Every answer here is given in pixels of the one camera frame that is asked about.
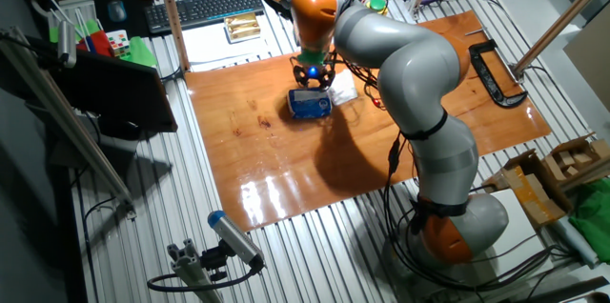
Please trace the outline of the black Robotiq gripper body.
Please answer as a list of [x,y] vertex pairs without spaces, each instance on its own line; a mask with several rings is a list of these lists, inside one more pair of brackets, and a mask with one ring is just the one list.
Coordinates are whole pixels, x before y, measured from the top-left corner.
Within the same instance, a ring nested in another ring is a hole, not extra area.
[[308,84],[311,80],[315,80],[318,82],[318,76],[324,71],[336,72],[333,65],[328,65],[325,63],[323,63],[322,65],[309,65],[309,66],[297,64],[297,65],[293,66],[293,73],[295,71],[305,72],[308,75]]

